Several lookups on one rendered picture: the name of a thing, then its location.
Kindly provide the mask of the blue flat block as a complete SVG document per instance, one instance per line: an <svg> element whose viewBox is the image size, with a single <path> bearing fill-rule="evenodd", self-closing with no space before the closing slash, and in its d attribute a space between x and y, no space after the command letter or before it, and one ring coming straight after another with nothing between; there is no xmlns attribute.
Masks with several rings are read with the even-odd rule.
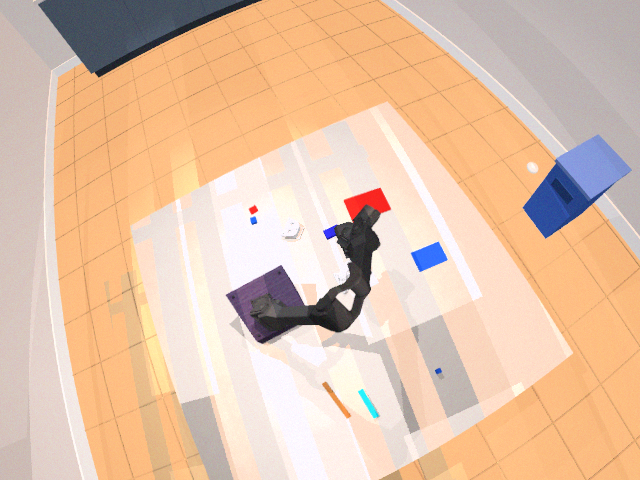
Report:
<svg viewBox="0 0 640 480"><path fill-rule="evenodd" d="M335 226L337 226L337 225L335 225ZM328 228L328 229L323 231L325 236L326 236L326 238L327 238L327 240L336 236L335 231L334 231L335 226L330 227L330 228Z"/></svg>

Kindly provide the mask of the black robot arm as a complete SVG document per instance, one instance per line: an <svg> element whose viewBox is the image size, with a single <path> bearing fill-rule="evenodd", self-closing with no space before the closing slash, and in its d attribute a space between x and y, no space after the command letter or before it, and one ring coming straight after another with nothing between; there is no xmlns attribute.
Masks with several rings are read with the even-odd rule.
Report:
<svg viewBox="0 0 640 480"><path fill-rule="evenodd" d="M267 293L251 300L253 309L249 315L270 332L283 330L286 325L319 325L331 332L347 330L360 315L364 299L371 291L372 256L381 245L372 227L380 215L378 209L366 204L353 219L354 223L343 228L336 243L353 250L350 277L345 283L331 288L315 305L288 307ZM336 298L348 289L356 294L350 311Z"/></svg>

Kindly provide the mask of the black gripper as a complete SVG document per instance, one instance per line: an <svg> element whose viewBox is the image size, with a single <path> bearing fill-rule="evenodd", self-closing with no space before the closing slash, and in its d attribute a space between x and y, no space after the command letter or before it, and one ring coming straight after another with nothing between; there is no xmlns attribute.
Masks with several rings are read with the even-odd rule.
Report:
<svg viewBox="0 0 640 480"><path fill-rule="evenodd" d="M342 232L343 228L348 226L348 225L352 225L352 224L353 224L353 222L345 222L345 223L342 223L342 224L339 224L339 225L335 226L334 231L335 231L337 239L339 239L339 237L341 236L341 232ZM345 254L346 259L350 258L350 261L352 261L353 250L345 249L341 245L340 245L340 247L343 249L343 252ZM349 272L351 270L351 264L352 264L352 262L347 264Z"/></svg>

